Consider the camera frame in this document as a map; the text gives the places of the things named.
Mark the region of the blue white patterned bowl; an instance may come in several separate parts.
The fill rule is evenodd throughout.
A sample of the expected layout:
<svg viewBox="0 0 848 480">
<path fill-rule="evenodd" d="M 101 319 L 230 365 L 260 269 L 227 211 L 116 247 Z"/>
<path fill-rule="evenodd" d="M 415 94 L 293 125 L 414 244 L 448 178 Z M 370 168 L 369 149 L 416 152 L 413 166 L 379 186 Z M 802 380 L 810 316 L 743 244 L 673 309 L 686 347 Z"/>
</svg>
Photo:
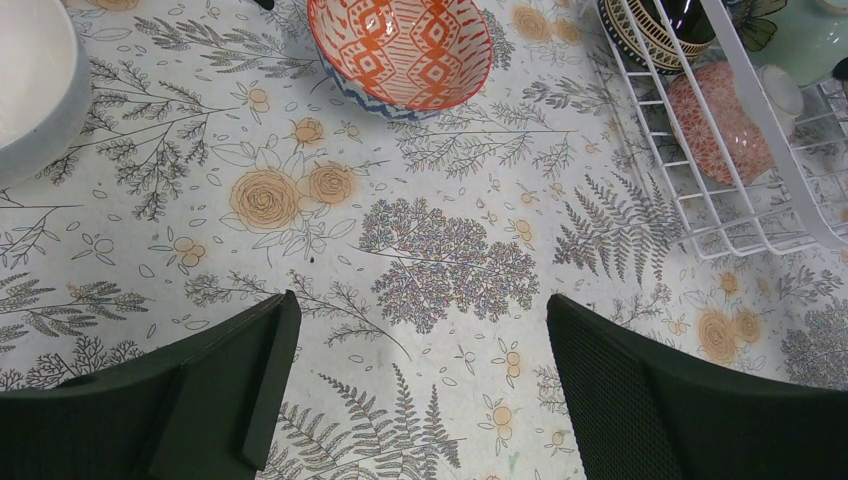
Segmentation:
<svg viewBox="0 0 848 480">
<path fill-rule="evenodd" d="M 320 62 L 340 92 L 389 120 L 421 121 L 484 86 L 493 42 L 472 1 L 310 1 Z"/>
</svg>

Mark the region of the plain white bowl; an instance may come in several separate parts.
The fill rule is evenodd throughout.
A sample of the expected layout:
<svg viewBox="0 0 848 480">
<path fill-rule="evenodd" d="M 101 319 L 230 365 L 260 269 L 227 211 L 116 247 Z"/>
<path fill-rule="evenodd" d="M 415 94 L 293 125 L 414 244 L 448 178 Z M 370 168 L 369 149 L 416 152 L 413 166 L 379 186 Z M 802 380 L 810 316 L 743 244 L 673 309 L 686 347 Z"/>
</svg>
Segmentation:
<svg viewBox="0 0 848 480">
<path fill-rule="evenodd" d="M 1 3 L 1 186 L 57 160 L 91 105 L 82 41 L 59 1 Z"/>
</svg>

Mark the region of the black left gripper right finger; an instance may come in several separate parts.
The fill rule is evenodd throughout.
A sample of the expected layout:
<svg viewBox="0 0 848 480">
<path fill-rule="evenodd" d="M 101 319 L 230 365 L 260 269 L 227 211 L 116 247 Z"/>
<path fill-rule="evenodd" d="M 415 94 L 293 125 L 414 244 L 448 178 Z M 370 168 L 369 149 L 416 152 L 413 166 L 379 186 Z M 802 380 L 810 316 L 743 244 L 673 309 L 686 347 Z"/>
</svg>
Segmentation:
<svg viewBox="0 0 848 480">
<path fill-rule="evenodd" d="M 547 328 L 590 479 L 843 479 L 847 395 L 749 375 L 555 294 Z"/>
</svg>

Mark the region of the pink patterned bowl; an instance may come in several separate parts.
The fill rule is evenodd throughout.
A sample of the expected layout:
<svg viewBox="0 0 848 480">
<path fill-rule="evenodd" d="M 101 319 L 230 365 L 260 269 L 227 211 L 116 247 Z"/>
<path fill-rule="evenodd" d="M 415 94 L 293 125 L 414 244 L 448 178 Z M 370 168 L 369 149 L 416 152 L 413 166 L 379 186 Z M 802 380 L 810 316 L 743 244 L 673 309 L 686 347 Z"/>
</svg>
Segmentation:
<svg viewBox="0 0 848 480">
<path fill-rule="evenodd" d="M 697 67 L 693 75 L 706 109 L 684 74 L 672 80 L 667 95 L 697 167 L 712 180 L 732 186 L 733 174 L 725 161 L 729 157 L 741 183 L 754 183 L 775 161 L 750 115 L 750 95 L 738 86 L 726 61 Z"/>
</svg>

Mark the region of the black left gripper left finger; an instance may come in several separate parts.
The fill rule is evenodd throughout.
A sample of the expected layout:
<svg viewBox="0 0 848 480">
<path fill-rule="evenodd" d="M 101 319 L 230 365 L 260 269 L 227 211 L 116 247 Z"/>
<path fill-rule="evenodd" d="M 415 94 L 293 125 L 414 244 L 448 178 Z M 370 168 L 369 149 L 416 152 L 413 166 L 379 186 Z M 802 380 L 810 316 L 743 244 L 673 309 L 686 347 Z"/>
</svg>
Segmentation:
<svg viewBox="0 0 848 480">
<path fill-rule="evenodd" d="M 267 462 L 301 309 L 273 295 L 138 358 L 1 397 L 5 479 L 252 479 Z"/>
</svg>

